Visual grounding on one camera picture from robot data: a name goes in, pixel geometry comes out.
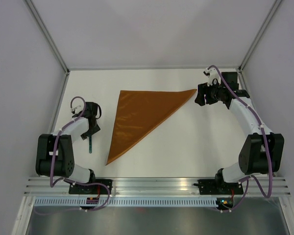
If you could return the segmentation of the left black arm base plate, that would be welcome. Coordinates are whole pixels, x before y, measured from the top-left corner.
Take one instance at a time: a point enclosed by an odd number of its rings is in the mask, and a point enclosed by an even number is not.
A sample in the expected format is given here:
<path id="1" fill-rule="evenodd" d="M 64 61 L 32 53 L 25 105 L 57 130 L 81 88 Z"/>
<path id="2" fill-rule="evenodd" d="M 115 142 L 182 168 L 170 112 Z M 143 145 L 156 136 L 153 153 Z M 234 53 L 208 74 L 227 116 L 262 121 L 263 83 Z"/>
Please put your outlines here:
<path id="1" fill-rule="evenodd" d="M 86 195 L 86 194 L 100 194 L 100 195 L 107 195 L 108 191 L 104 186 L 100 186 L 98 184 L 103 184 L 105 185 L 109 191 L 111 191 L 112 179 L 96 179 L 95 180 L 96 185 L 91 185 L 91 186 L 82 186 L 80 184 L 70 184 L 69 188 L 69 194 L 72 195 Z"/>

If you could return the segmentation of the orange cloth napkin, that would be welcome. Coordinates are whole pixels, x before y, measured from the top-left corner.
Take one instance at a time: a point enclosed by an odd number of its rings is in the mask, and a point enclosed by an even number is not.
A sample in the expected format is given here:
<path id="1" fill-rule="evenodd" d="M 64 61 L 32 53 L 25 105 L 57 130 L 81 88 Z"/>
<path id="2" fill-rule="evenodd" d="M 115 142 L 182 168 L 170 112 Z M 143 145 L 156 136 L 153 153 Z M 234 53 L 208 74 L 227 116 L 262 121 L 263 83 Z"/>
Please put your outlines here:
<path id="1" fill-rule="evenodd" d="M 121 90 L 106 164 L 133 148 L 188 102 L 195 92 L 196 89 L 178 92 Z"/>

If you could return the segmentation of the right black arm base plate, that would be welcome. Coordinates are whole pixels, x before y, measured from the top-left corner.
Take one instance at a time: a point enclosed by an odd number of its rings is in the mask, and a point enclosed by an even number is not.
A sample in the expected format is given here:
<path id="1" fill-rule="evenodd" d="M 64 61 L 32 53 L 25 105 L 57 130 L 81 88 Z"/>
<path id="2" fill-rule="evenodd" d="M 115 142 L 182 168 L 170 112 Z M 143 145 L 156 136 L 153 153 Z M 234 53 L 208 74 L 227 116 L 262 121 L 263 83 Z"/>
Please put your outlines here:
<path id="1" fill-rule="evenodd" d="M 238 183 L 217 183 L 215 179 L 199 179 L 193 186 L 200 195 L 243 195 L 244 190 Z"/>

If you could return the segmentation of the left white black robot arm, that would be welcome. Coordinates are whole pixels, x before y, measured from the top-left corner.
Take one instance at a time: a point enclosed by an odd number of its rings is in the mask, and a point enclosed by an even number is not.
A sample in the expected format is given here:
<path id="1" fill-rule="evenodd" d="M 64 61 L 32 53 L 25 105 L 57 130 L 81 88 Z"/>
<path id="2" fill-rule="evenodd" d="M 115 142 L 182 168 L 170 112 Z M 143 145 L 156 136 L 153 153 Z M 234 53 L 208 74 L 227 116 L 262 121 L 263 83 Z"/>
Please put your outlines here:
<path id="1" fill-rule="evenodd" d="M 100 130 L 98 119 L 101 117 L 101 107 L 97 103 L 86 102 L 86 108 L 81 113 L 81 118 L 62 129 L 59 138 L 58 131 L 39 136 L 35 170 L 41 176 L 57 176 L 80 182 L 80 188 L 91 194 L 97 189 L 94 171 L 75 163 L 73 143 L 91 139 Z"/>

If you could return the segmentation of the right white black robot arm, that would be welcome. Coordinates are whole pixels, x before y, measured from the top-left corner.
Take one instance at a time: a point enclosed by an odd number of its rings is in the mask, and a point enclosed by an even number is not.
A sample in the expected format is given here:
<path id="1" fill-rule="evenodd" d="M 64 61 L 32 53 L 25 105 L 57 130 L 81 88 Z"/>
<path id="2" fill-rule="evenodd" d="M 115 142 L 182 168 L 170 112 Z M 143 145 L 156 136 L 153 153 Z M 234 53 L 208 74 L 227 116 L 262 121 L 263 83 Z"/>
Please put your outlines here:
<path id="1" fill-rule="evenodd" d="M 242 194 L 240 183 L 257 174 L 268 175 L 268 191 L 260 192 L 269 198 L 272 194 L 273 174 L 280 169 L 284 137 L 275 134 L 261 120 L 255 111 L 249 93 L 239 88 L 236 72 L 221 72 L 215 66 L 204 70 L 208 77 L 206 83 L 199 84 L 195 103 L 204 106 L 222 102 L 235 116 L 246 140 L 233 165 L 221 168 L 212 181 L 213 191 L 219 195 L 227 193 Z"/>

